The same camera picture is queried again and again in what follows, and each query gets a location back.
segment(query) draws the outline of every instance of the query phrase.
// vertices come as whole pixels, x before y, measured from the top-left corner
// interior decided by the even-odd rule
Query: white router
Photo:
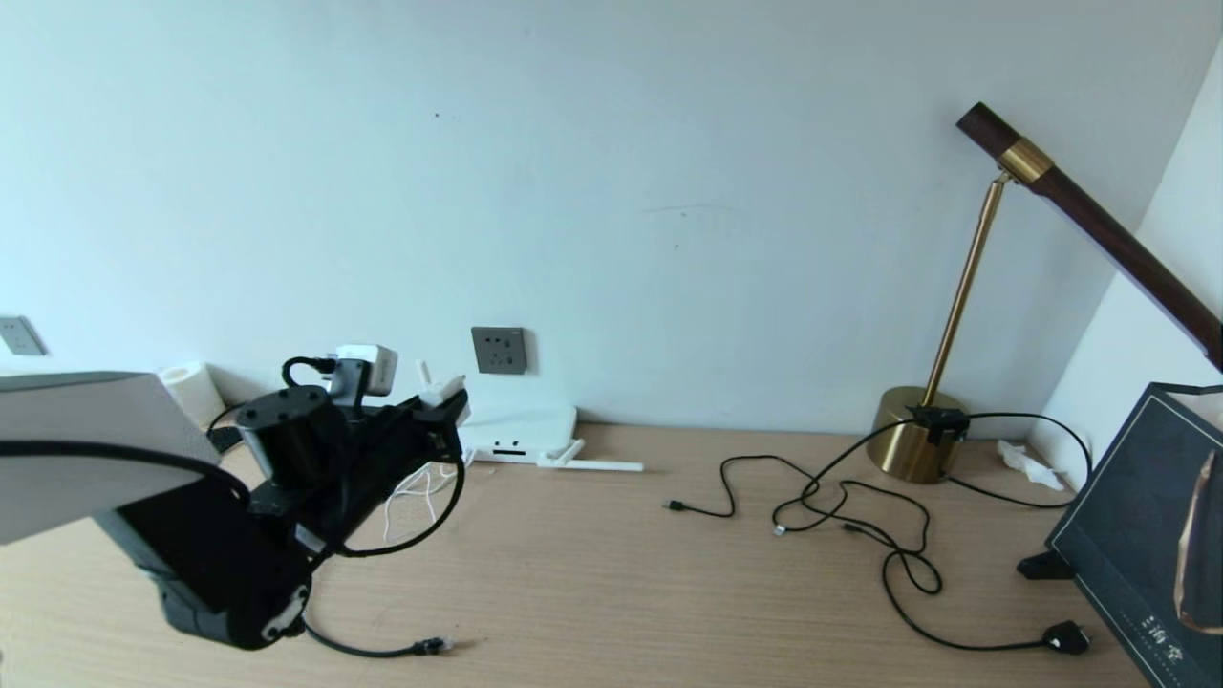
[[[640,463],[575,458],[586,446],[583,440],[574,439],[576,425],[577,409],[574,407],[476,409],[459,429],[459,439],[465,451],[475,452],[477,462],[580,470],[645,470]]]

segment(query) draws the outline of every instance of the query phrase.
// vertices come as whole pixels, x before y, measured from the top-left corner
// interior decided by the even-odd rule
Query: desk lamp
[[[1002,174],[989,183],[977,216],[976,232],[960,282],[951,299],[943,339],[926,387],[893,387],[883,393],[874,429],[905,422],[878,435],[867,455],[884,473],[910,483],[937,483],[950,470],[963,433],[944,433],[940,418],[963,419],[964,406],[942,395],[938,384],[951,352],[955,330],[972,287],[1003,188],[1008,182],[1043,196],[1077,224],[1147,296],[1197,341],[1211,364],[1223,373],[1223,323],[1132,233],[1075,183],[1035,143],[1019,134],[983,103],[972,106],[956,126],[997,160]]]

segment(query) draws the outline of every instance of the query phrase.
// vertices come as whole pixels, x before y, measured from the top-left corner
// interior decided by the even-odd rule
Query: wall socket
[[[527,371],[527,347],[521,326],[473,326],[479,373],[522,375]]]
[[[18,357],[46,356],[46,349],[43,349],[42,342],[34,335],[34,328],[21,315],[0,318],[0,339],[4,339],[9,351]]]

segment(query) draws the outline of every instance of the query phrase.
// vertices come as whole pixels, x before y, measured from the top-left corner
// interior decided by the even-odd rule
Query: black power cord
[[[108,445],[105,442],[78,442],[72,440],[0,441],[0,458],[22,457],[82,457],[175,468],[223,483],[242,505],[251,503],[251,491],[247,490],[246,484],[213,464],[166,452],[146,450],[143,447]]]
[[[312,628],[309,622],[307,622],[305,618],[302,620],[302,623],[306,627],[306,634],[317,640],[319,644],[330,648],[338,653],[344,653],[345,655],[367,657],[372,660],[390,660],[395,657],[407,657],[407,656],[423,657],[426,655],[440,655],[442,653],[453,649],[455,645],[454,640],[449,638],[429,638],[427,640],[421,640],[418,643],[408,645],[407,648],[400,648],[397,650],[362,650],[360,648],[351,648],[349,645],[345,645],[344,643],[336,643],[335,640],[331,640],[327,635],[323,635],[322,633]]]
[[[1054,419],[1051,419],[1048,417],[1043,417],[1043,415],[1040,415],[1040,414],[1021,414],[1021,413],[1014,413],[1014,414],[1011,414],[1011,413],[975,414],[975,415],[969,417],[969,418],[1033,418],[1033,419],[1041,419],[1041,420],[1051,422],[1051,423],[1058,425],[1059,428],[1062,428],[1065,433],[1068,433],[1071,437],[1074,437],[1075,442],[1079,444],[1079,447],[1082,450],[1084,458],[1085,458],[1086,464],[1087,464],[1087,477],[1088,478],[1091,477],[1091,453],[1088,452],[1087,446],[1082,442],[1082,440],[1077,435],[1075,435],[1074,431],[1071,431],[1069,428],[1066,428],[1060,422],[1057,422]],[[841,497],[840,497],[840,501],[838,501],[837,505],[833,508],[830,508],[830,510],[827,510],[827,511],[819,510],[819,508],[815,507],[813,505],[811,505],[807,501],[807,500],[810,500],[811,497],[813,497],[819,491],[819,486],[821,486],[819,485],[819,480],[824,475],[827,475],[829,470],[832,470],[839,463],[841,463],[843,461],[845,461],[857,448],[860,448],[861,446],[866,445],[873,437],[876,437],[879,434],[885,433],[885,431],[888,431],[888,430],[890,430],[893,428],[896,428],[899,425],[904,425],[906,423],[914,423],[914,422],[912,420],[898,422],[898,423],[893,423],[890,425],[885,425],[883,428],[879,428],[879,429],[874,430],[873,433],[871,433],[866,437],[862,437],[861,440],[859,440],[857,442],[855,442],[852,446],[850,446],[848,450],[845,450],[844,452],[841,452],[839,456],[837,456],[837,458],[834,458],[832,462],[829,462],[828,466],[826,466],[819,473],[817,473],[815,475],[807,473],[806,470],[804,470],[799,466],[794,464],[793,462],[790,462],[788,459],[784,459],[781,457],[773,456],[773,455],[756,455],[756,456],[745,456],[745,457],[731,457],[729,459],[725,459],[725,461],[722,462],[722,467],[719,469],[719,473],[722,475],[722,485],[725,489],[726,497],[730,501],[730,510],[728,512],[725,512],[725,513],[709,512],[709,511],[706,511],[706,510],[700,510],[700,508],[696,508],[696,507],[690,507],[690,506],[685,505],[684,502],[675,501],[675,500],[671,500],[671,501],[664,503],[663,506],[667,507],[667,508],[669,508],[669,510],[671,510],[671,511],[680,511],[680,512],[681,511],[690,511],[690,512],[695,512],[695,513],[703,514],[703,516],[709,516],[709,517],[715,517],[715,518],[730,518],[730,517],[735,516],[737,506],[735,503],[735,496],[734,496],[734,491],[731,490],[730,481],[726,478],[726,468],[731,463],[740,462],[740,461],[746,461],[746,459],[773,459],[773,461],[781,462],[783,464],[785,464],[786,467],[791,468],[793,470],[795,470],[795,472],[805,475],[808,479],[808,481],[807,481],[807,485],[802,489],[802,491],[800,492],[800,495],[797,497],[795,497],[794,500],[788,500],[785,502],[781,502],[780,505],[778,505],[773,510],[772,519],[773,519],[773,525],[774,525],[774,534],[777,534],[777,535],[784,535],[785,533],[790,533],[790,532],[811,530],[811,529],[821,525],[822,523],[824,523],[824,522],[827,522],[829,519],[837,519],[837,521],[841,522],[841,528],[844,528],[846,532],[856,533],[856,534],[861,534],[861,535],[866,535],[867,538],[871,538],[876,543],[879,543],[881,545],[883,545],[884,547],[887,547],[889,550],[889,552],[884,557],[883,565],[881,567],[881,579],[882,579],[882,583],[883,583],[883,590],[884,590],[884,593],[888,596],[888,601],[892,602],[893,609],[896,611],[896,613],[900,616],[900,618],[906,624],[909,624],[910,628],[912,628],[914,631],[916,631],[923,638],[926,638],[928,640],[932,640],[932,642],[934,642],[934,643],[937,643],[939,645],[947,646],[947,648],[953,648],[953,649],[956,649],[956,650],[978,651],[978,653],[1008,651],[1008,650],[1027,650],[1027,649],[1032,649],[1032,648],[1048,648],[1048,649],[1058,651],[1058,653],[1075,654],[1075,655],[1085,653],[1087,650],[1087,646],[1088,646],[1088,639],[1082,633],[1082,629],[1077,624],[1075,624],[1074,622],[1070,622],[1070,621],[1062,622],[1062,623],[1058,623],[1058,624],[1054,624],[1054,626],[1047,628],[1044,631],[1044,633],[1042,634],[1042,637],[1041,637],[1040,640],[1032,640],[1032,642],[1027,642],[1027,643],[1010,643],[1010,644],[1003,644],[1003,645],[965,645],[965,644],[961,644],[961,643],[955,643],[955,642],[951,642],[951,640],[947,640],[947,639],[939,638],[938,635],[934,635],[933,633],[929,633],[928,631],[926,631],[925,628],[922,628],[916,621],[914,621],[914,618],[910,617],[904,611],[904,609],[900,606],[899,600],[896,599],[895,594],[893,593],[893,590],[892,590],[892,583],[888,579],[888,568],[889,568],[889,566],[892,565],[892,562],[894,560],[899,558],[900,562],[901,562],[901,565],[905,568],[905,574],[909,578],[909,582],[914,585],[914,588],[916,588],[917,590],[920,590],[921,593],[923,593],[926,595],[937,595],[937,594],[939,594],[943,590],[943,577],[942,577],[942,574],[939,574],[938,568],[934,566],[934,563],[931,562],[929,558],[927,558],[925,556],[926,547],[927,547],[927,541],[928,541],[927,536],[928,536],[928,533],[929,533],[929,524],[931,524],[929,511],[926,510],[925,506],[922,506],[920,502],[917,502],[916,500],[914,500],[911,497],[907,497],[907,496],[901,495],[899,492],[892,492],[889,490],[883,490],[881,488],[874,488],[873,485],[867,485],[867,484],[860,483],[857,480],[841,480],[841,481],[838,483],[838,488],[840,488],[840,491],[841,491]],[[1020,500],[1014,500],[1014,499],[1010,499],[1010,497],[997,495],[997,494],[989,492],[987,490],[982,490],[980,488],[969,485],[969,484],[966,484],[964,481],[953,479],[950,477],[947,477],[947,478],[950,481],[955,483],[956,485],[961,485],[964,488],[967,488],[969,490],[980,492],[980,494],[986,495],[988,497],[994,497],[994,499],[998,499],[998,500],[1002,500],[1002,501],[1011,502],[1011,503],[1015,503],[1015,505],[1021,505],[1021,506],[1025,506],[1025,507],[1033,507],[1033,508],[1063,508],[1063,507],[1065,507],[1065,506],[1068,506],[1070,503],[1070,502],[1066,502],[1066,503],[1062,503],[1062,505],[1036,505],[1036,503],[1031,503],[1031,502],[1024,502],[1024,501],[1020,501]],[[840,516],[839,514],[840,510],[845,506],[846,501],[849,500],[849,490],[848,490],[848,488],[866,489],[866,490],[870,490],[870,491],[873,491],[873,492],[877,492],[877,494],[881,494],[881,495],[885,495],[885,496],[889,496],[889,497],[903,500],[903,501],[912,505],[914,507],[916,507],[922,513],[922,518],[923,518],[922,529],[921,529],[921,544],[917,547],[903,547],[890,534],[888,534],[884,529],[879,528],[878,525],[874,525],[874,524],[872,524],[870,522],[866,522],[866,521],[861,521],[861,519],[855,519],[855,518]],[[815,514],[818,514],[819,518],[816,519],[816,521],[813,521],[813,522],[811,522],[811,523],[808,523],[808,524],[800,525],[800,527],[789,527],[788,528],[785,525],[781,525],[781,523],[779,522],[778,517],[780,516],[780,513],[783,511],[785,511],[786,508],[789,508],[789,507],[791,507],[794,505],[801,505],[806,511],[808,511],[811,513],[815,513]],[[922,567],[925,567],[925,569],[929,573],[931,578],[933,579],[933,585],[925,585],[925,584],[922,584],[917,579],[917,577],[914,574],[914,568],[912,568],[912,565],[910,563],[910,561],[916,562],[916,563],[921,565]]]
[[[455,510],[455,505],[459,503],[459,497],[462,495],[462,486],[464,486],[464,480],[466,478],[466,470],[467,467],[464,466],[462,459],[460,459],[455,464],[455,488],[454,492],[451,492],[450,495],[450,501],[446,503],[446,508],[442,512],[442,516],[438,517],[438,521],[434,522],[433,525],[430,525],[428,529],[426,529],[416,538],[412,538],[411,540],[407,540],[405,543],[400,543],[399,545],[393,545],[390,547],[378,547],[374,550],[350,550],[347,546],[342,544],[329,546],[324,549],[323,552],[320,552],[319,556],[316,558],[317,563],[314,563],[313,569],[317,569],[318,566],[322,565],[323,561],[327,558],[327,556],[329,556],[333,552],[341,557],[347,557],[347,558],[380,557],[384,555],[394,555],[395,552],[402,552],[408,547],[418,545],[424,539],[433,535],[439,528],[442,528],[442,524],[445,523],[448,518],[450,518],[450,514]],[[344,653],[346,655],[353,655],[357,657],[385,660],[385,659],[405,657],[412,655],[415,656],[438,655],[454,648],[454,640],[450,640],[449,638],[429,638],[427,640],[421,640],[418,643],[408,645],[407,648],[400,648],[397,650],[362,650],[360,648],[345,645],[344,643],[339,643],[336,640],[333,640],[323,635],[317,629],[311,627],[309,622],[307,622],[305,617],[302,618],[302,623],[306,627],[306,633],[322,645],[330,648],[338,653]]]
[[[1047,420],[1047,422],[1052,423],[1053,425],[1060,428],[1062,430],[1066,431],[1066,435],[1069,435],[1070,437],[1074,437],[1074,441],[1079,444],[1079,448],[1082,450],[1082,458],[1087,463],[1087,478],[1091,478],[1091,451],[1087,450],[1087,445],[1082,441],[1081,437],[1079,437],[1079,435],[1075,434],[1075,431],[1070,430],[1069,428],[1066,428],[1065,424],[1063,424],[1062,422],[1059,422],[1057,419],[1051,419],[1049,417],[1044,417],[1044,415],[1041,415],[1041,414],[1021,414],[1021,413],[972,414],[969,418],[970,419],[978,419],[978,418],[1030,418],[1030,419],[1036,419],[1036,420]],[[981,488],[977,488],[976,485],[970,485],[970,484],[967,484],[967,483],[965,483],[965,481],[955,478],[954,475],[947,475],[947,474],[944,474],[943,477],[947,478],[947,480],[949,480],[950,483],[954,483],[954,484],[959,485],[960,488],[966,488],[969,490],[972,490],[974,492],[977,492],[980,495],[985,495],[986,497],[993,497],[994,500],[1002,500],[1003,502],[1010,502],[1011,505],[1019,505],[1021,507],[1032,507],[1033,510],[1064,510],[1065,507],[1069,507],[1071,503],[1074,503],[1074,499],[1073,497],[1070,500],[1066,500],[1065,502],[1059,503],[1059,505],[1037,505],[1037,503],[1033,503],[1033,502],[1025,502],[1022,500],[1016,500],[1014,497],[1007,497],[1004,495],[998,495],[997,492],[991,492],[988,490],[982,490]]]
[[[292,368],[296,365],[307,365],[318,373],[327,375],[335,373],[335,359],[316,359],[312,357],[294,357],[280,367],[280,380],[285,381],[287,387],[297,387],[297,381],[294,380]]]
[[[225,417],[241,409],[243,404],[234,404],[232,407],[226,407],[224,412],[216,414],[216,418],[208,424],[208,430],[204,431],[204,437],[213,444],[213,448],[216,450],[218,455],[224,456],[234,447],[242,444],[242,434],[236,428],[221,428],[218,429],[216,424],[221,422]]]

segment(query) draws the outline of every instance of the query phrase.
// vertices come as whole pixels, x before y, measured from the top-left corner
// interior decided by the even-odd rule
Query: wooden desk
[[[366,648],[430,635],[442,657],[363,660],[306,637],[243,653],[179,634],[93,522],[0,550],[0,684],[27,686],[1142,686],[1137,670],[1073,584],[1014,571],[1042,550],[1058,513],[1011,507],[954,485],[884,477],[865,456],[830,478],[899,489],[934,517],[931,556],[947,582],[926,598],[895,588],[929,629],[969,643],[1038,638],[1074,618],[1095,645],[1074,657],[1036,649],[963,653],[910,631],[879,583],[884,549],[840,528],[774,538],[768,514],[800,481],[775,463],[731,469],[741,516],[674,513],[664,499],[722,508],[720,459],[778,453],[816,469],[852,439],[583,426],[587,458],[642,461],[646,474],[477,464],[455,516],[396,556],[336,560],[317,577],[311,615]],[[241,451],[230,470],[256,479]],[[1048,499],[966,447],[956,474]],[[918,522],[866,494],[848,514],[914,541]],[[793,513],[796,523],[804,518]],[[375,514],[353,539],[382,538]]]

